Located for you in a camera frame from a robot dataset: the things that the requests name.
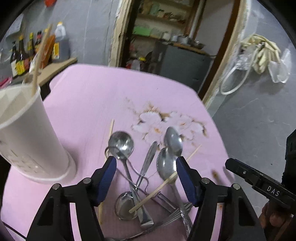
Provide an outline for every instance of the plastic jug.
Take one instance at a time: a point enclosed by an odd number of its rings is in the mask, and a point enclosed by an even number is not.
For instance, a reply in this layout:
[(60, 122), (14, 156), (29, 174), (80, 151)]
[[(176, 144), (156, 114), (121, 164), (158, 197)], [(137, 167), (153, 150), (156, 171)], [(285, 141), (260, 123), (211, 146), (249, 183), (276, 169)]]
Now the plastic jug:
[(62, 62), (70, 58), (69, 38), (62, 22), (57, 24), (54, 32), (56, 39), (52, 50), (52, 62)]

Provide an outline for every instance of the screw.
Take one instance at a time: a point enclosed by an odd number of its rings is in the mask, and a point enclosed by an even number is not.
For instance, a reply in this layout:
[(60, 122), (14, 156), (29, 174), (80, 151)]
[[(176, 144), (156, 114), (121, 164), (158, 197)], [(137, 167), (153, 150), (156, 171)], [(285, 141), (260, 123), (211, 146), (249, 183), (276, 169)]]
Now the screw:
[(210, 183), (210, 180), (207, 177), (204, 177), (204, 178), (202, 178), (202, 182), (204, 184), (209, 184)]
[(58, 183), (55, 183), (54, 185), (52, 185), (52, 189), (57, 190), (60, 187), (60, 185)]
[(84, 184), (89, 184), (91, 182), (91, 179), (89, 177), (86, 177), (83, 179)]
[(233, 188), (234, 188), (235, 190), (239, 190), (239, 189), (240, 189), (240, 185), (237, 184), (237, 183), (233, 184), (232, 186), (233, 186)]

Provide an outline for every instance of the blue gripper pad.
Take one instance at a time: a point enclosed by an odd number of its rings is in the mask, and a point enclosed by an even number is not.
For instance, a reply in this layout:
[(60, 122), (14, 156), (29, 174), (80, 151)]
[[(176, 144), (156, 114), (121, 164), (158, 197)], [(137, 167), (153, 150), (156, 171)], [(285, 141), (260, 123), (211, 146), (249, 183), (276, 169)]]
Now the blue gripper pad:
[(107, 192), (111, 185), (112, 179), (114, 177), (115, 171), (116, 171), (116, 158), (112, 157), (112, 160), (110, 161), (110, 164), (105, 170), (105, 173), (103, 174), (103, 177), (99, 183), (99, 186), (97, 187), (99, 191), (96, 198), (98, 204), (100, 204), (102, 201), (105, 200), (107, 196)]
[(180, 178), (181, 184), (183, 186), (183, 189), (185, 191), (188, 201), (191, 202), (193, 205), (195, 205), (198, 202), (196, 188), (193, 182), (191, 181), (190, 176), (187, 173), (181, 158), (183, 157), (178, 157), (176, 161), (177, 173)]

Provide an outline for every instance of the hand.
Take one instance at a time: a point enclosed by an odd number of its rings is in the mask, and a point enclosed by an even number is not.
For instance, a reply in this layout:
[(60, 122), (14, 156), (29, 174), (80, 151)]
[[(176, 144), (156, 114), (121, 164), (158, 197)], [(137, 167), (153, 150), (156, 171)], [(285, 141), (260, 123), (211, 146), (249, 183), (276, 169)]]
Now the hand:
[(277, 241), (284, 233), (291, 219), (292, 218), (290, 213), (288, 213), (286, 210), (279, 208), (273, 202), (269, 201), (268, 203), (266, 203), (265, 206), (262, 208), (262, 213), (259, 216), (261, 226), (263, 229), (266, 229), (268, 226), (271, 225), (272, 227), (274, 227), (274, 230), (276, 232), (277, 229), (279, 229), (279, 231), (274, 235), (268, 236), (267, 241)]

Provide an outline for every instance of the white plastic container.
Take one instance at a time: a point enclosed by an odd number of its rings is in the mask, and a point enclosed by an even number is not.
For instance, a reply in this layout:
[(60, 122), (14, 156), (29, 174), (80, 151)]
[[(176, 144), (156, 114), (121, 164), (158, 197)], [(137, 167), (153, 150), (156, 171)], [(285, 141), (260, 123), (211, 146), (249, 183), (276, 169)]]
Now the white plastic container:
[(36, 182), (68, 182), (76, 164), (62, 147), (32, 85), (0, 90), (0, 154), (22, 175)]
[(52, 50), (52, 62), (62, 62), (70, 58), (69, 38), (62, 22), (57, 24), (54, 32), (56, 39)]

